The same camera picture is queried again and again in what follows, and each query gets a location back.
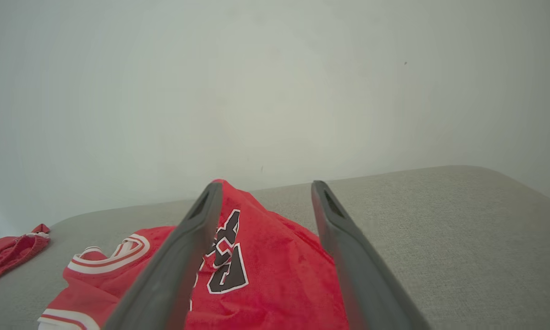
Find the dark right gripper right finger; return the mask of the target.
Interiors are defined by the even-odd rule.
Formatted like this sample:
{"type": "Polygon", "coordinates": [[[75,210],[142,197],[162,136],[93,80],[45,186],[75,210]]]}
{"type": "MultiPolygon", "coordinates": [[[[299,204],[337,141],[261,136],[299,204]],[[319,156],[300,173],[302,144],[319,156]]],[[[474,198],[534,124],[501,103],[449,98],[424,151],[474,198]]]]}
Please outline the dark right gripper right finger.
{"type": "Polygon", "coordinates": [[[332,189],[311,185],[313,212],[323,248],[333,258],[352,330],[428,330],[426,318],[332,189]]]}

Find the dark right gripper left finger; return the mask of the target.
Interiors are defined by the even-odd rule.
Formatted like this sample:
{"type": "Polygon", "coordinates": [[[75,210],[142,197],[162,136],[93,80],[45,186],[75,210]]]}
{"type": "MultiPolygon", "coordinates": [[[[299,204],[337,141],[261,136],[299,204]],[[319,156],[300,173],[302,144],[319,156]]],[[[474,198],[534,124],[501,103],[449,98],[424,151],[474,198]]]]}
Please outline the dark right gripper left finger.
{"type": "Polygon", "coordinates": [[[166,238],[108,318],[105,330],[182,330],[203,257],[222,210],[223,187],[211,182],[166,238]]]}

